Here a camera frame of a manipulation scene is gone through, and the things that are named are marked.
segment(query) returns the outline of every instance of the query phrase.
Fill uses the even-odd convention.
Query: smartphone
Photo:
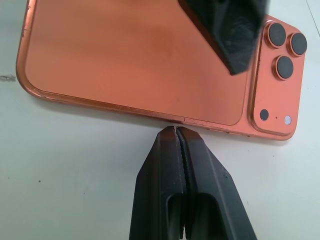
[[[29,0],[16,71],[44,100],[287,140],[306,49],[267,15],[250,67],[230,75],[177,0]]]

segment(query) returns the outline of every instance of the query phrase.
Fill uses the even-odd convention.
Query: clamp jaw
[[[140,169],[129,240],[256,240],[228,171],[200,135],[166,127]]]

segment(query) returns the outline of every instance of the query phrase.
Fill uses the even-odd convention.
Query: white surface
[[[0,75],[15,75],[25,5],[0,1]],[[320,37],[304,0],[273,0],[270,14],[308,40],[295,135],[274,142],[196,130],[232,175],[259,240],[316,240]],[[0,81],[0,239],[127,240],[137,173],[167,125],[45,102]]]

